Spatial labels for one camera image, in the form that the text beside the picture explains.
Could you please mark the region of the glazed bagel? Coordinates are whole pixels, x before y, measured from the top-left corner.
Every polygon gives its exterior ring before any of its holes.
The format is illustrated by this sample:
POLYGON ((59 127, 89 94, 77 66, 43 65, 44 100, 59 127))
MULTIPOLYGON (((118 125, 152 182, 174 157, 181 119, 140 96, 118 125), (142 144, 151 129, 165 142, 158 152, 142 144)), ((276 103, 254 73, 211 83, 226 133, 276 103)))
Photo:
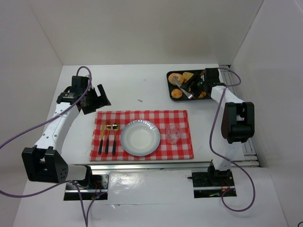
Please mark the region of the glazed bagel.
POLYGON ((182 84, 184 82, 184 77, 182 74, 179 73, 171 73, 168 77, 169 83, 172 85, 176 85, 176 83, 174 82, 175 80, 182 84))

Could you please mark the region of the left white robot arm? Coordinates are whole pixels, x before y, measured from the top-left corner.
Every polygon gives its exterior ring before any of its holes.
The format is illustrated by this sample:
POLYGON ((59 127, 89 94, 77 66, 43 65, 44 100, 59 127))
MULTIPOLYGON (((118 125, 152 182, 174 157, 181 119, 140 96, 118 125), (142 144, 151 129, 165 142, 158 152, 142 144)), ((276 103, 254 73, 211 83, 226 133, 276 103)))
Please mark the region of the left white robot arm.
POLYGON ((33 147, 24 148, 22 152, 28 179, 44 183, 86 181, 91 175, 90 167, 68 164, 61 156, 63 143, 80 112, 90 114, 110 104, 101 84, 93 88, 89 78, 73 76, 71 86, 57 98, 55 120, 48 123, 33 147))

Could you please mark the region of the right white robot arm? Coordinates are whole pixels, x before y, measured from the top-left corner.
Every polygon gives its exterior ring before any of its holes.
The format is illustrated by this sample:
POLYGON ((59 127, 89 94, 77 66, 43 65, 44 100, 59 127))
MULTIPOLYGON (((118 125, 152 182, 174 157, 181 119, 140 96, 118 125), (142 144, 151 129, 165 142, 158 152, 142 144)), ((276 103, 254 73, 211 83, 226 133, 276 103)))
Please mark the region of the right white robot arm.
POLYGON ((218 185, 231 176, 233 159, 242 144, 255 133, 255 111, 252 102, 245 102, 230 91, 219 79, 220 68, 206 68, 195 72, 187 82, 189 92, 198 97, 202 93, 218 103, 210 137, 218 136, 218 146, 210 142, 213 159, 207 170, 208 180, 218 185))

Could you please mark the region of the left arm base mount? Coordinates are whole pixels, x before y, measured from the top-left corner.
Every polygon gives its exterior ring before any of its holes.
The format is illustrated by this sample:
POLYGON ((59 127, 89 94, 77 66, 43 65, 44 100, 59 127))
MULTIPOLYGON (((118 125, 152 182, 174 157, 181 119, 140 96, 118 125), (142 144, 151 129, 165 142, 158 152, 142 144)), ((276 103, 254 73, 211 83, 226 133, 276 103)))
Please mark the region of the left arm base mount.
MULTIPOLYGON (((75 182, 80 190, 82 199, 90 201, 96 199, 98 201, 108 199, 109 174, 92 175, 90 182, 86 185, 75 182)), ((72 183, 67 183, 64 192, 64 201, 79 201, 80 196, 77 187, 72 183)))

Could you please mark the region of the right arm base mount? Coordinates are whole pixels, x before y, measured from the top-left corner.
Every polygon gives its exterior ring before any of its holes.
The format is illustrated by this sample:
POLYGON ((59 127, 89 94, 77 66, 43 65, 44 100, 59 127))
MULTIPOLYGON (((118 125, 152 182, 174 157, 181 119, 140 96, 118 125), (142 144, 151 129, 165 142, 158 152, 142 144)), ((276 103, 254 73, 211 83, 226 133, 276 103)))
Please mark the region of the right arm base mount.
POLYGON ((228 176, 211 179, 207 172, 192 172, 187 177, 192 182, 194 198, 236 197, 235 183, 232 173, 228 176))

